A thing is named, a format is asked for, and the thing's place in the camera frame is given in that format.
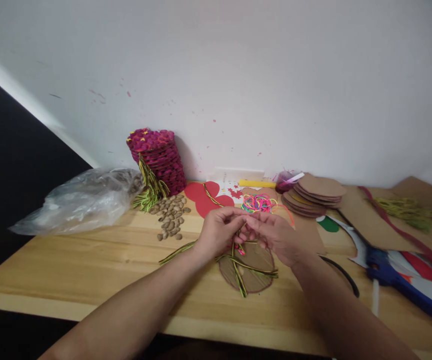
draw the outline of paint speck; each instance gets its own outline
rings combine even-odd
[[[106,98],[101,95],[99,92],[94,91],[93,89],[88,89],[91,93],[93,93],[94,95],[98,95],[99,97],[101,97],[103,100],[106,100]]]

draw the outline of clear plastic bag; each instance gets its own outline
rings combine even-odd
[[[11,226],[21,235],[64,235],[113,225],[144,188],[131,168],[91,169],[53,189],[42,208]]]

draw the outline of hand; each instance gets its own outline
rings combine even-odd
[[[270,248],[290,268],[294,266],[308,250],[298,239],[298,233],[281,216],[268,212],[255,212],[245,216],[246,225],[235,240],[242,243],[258,238],[263,249]]]
[[[205,260],[221,255],[245,224],[248,213],[240,208],[225,206],[211,210],[204,219],[199,239],[193,248]]]

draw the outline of red heart cutout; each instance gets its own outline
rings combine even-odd
[[[207,191],[209,194],[223,206],[234,206],[235,202],[233,199],[226,195],[215,197],[220,192],[220,186],[214,181],[205,182]],[[213,209],[220,208],[219,205],[215,204],[210,197],[206,194],[205,187],[203,184],[198,182],[189,183],[184,189],[184,194],[189,200],[196,203],[196,211],[204,219],[206,215]]]

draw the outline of forearm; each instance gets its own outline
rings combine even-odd
[[[146,348],[191,279],[208,261],[194,249],[181,253],[107,300],[54,344],[43,358],[132,358]]]
[[[304,254],[292,271],[338,359],[417,359],[319,256]]]

